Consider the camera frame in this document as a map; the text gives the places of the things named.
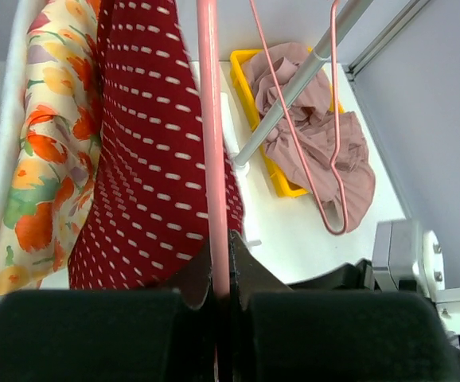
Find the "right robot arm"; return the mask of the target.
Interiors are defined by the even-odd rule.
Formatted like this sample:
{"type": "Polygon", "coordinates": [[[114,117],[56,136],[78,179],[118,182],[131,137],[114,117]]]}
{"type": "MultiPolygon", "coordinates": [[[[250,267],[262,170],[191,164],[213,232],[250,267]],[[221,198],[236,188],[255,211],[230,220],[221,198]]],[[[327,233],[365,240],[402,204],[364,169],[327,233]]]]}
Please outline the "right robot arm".
{"type": "MultiPolygon", "coordinates": [[[[373,290],[381,291],[376,281],[378,270],[372,262],[361,259],[358,263],[344,263],[342,266],[312,279],[290,283],[293,290],[373,290]]],[[[460,288],[439,289],[429,298],[437,310],[447,339],[460,360],[460,288]]]]}

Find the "dusty pink ruffled skirt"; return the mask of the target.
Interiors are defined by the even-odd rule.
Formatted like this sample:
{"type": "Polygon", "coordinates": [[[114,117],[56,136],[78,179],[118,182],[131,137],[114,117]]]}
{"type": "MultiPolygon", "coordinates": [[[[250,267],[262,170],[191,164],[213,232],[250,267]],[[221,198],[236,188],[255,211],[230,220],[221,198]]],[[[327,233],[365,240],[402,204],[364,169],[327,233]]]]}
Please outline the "dusty pink ruffled skirt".
{"type": "MultiPolygon", "coordinates": [[[[275,45],[242,65],[264,116],[278,93],[290,83],[309,56],[297,42],[275,45]]],[[[281,118],[263,143],[265,154],[289,182],[308,191],[317,190],[324,206],[338,214],[348,212],[349,232],[355,230],[372,204],[376,178],[368,162],[368,145],[355,112],[336,114],[332,91],[323,71],[309,82],[290,107],[290,118],[281,118]]]]}

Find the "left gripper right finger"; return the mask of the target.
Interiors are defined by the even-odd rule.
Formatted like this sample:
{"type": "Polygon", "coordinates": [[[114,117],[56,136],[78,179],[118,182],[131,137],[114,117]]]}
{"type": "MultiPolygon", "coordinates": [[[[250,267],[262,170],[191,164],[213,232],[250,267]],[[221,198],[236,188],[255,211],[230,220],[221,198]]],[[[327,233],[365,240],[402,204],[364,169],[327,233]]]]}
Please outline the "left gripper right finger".
{"type": "Polygon", "coordinates": [[[229,238],[235,381],[460,381],[434,307],[410,291],[292,290],[229,238]]]}

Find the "pink wire hanger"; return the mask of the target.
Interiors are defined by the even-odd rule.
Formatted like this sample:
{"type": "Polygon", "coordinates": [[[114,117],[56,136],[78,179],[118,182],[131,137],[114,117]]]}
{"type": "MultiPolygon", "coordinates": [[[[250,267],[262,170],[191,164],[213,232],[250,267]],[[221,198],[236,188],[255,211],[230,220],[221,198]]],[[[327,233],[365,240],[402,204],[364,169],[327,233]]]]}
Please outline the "pink wire hanger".
{"type": "MultiPolygon", "coordinates": [[[[291,84],[294,75],[310,53],[311,51],[299,43],[273,47],[265,45],[262,52],[255,54],[243,66],[255,97],[255,107],[262,117],[279,99],[273,78],[277,78],[281,88],[291,84]]],[[[338,113],[337,107],[333,105],[332,78],[327,77],[322,70],[289,108],[290,118],[322,207],[327,204],[338,206],[342,222],[339,187],[329,168],[329,159],[335,146],[333,127],[336,112],[338,113]]],[[[285,117],[279,120],[266,137],[263,152],[283,171],[289,181],[310,189],[285,117]]]]}
{"type": "Polygon", "coordinates": [[[216,1],[197,1],[197,27],[212,282],[223,299],[230,294],[230,278],[216,1]]]}

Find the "orange floral skirt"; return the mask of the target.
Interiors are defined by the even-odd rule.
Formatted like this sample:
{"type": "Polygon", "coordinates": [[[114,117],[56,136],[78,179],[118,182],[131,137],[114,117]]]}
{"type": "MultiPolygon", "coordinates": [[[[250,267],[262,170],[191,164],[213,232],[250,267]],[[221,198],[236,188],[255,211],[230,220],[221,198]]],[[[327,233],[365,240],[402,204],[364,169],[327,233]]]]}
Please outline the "orange floral skirt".
{"type": "Polygon", "coordinates": [[[66,267],[99,161],[99,3],[45,2],[26,40],[25,121],[0,224],[0,296],[66,267]]]}

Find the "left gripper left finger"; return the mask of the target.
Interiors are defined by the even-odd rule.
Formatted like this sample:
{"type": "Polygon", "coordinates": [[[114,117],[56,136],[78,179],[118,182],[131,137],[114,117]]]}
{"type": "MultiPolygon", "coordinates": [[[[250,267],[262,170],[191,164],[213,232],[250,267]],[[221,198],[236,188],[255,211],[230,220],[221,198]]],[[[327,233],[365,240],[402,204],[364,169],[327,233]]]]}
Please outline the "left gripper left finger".
{"type": "Polygon", "coordinates": [[[23,290],[0,301],[0,381],[211,381],[210,250],[134,290],[23,290]]]}

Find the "red dotted skirt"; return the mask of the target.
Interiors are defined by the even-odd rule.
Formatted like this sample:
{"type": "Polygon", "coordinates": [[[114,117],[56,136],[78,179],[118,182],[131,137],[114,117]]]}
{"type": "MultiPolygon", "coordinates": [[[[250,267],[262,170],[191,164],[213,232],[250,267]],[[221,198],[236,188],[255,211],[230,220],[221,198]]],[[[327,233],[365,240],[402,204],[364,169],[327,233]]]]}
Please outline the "red dotted skirt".
{"type": "Polygon", "coordinates": [[[201,101],[175,2],[102,2],[97,49],[102,149],[69,286],[148,287],[209,237],[201,101]]]}

